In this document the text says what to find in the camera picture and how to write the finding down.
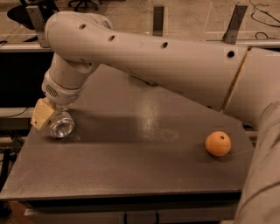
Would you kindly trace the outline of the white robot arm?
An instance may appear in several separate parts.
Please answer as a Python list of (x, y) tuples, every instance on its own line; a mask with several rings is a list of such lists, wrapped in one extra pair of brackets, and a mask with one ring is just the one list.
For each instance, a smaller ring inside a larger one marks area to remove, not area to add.
[(255, 154), (234, 224), (280, 223), (280, 52), (115, 31), (100, 14), (61, 11), (45, 25), (54, 55), (31, 124), (74, 129), (64, 107), (100, 64), (151, 81), (257, 129)]

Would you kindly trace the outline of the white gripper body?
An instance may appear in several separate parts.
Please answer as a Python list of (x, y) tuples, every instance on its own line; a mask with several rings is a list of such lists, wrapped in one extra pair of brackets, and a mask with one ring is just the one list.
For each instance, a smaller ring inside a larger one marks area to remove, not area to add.
[(59, 105), (68, 105), (78, 99), (83, 91), (83, 87), (77, 89), (62, 87), (53, 80), (49, 72), (46, 72), (42, 83), (42, 91), (51, 102)]

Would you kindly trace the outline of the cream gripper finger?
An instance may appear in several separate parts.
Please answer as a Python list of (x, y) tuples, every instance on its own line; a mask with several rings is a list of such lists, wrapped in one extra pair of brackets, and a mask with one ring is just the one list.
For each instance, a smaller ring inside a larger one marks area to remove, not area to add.
[(42, 130), (50, 118), (54, 115), (56, 108), (46, 97), (38, 99), (31, 117), (31, 125), (36, 130)]

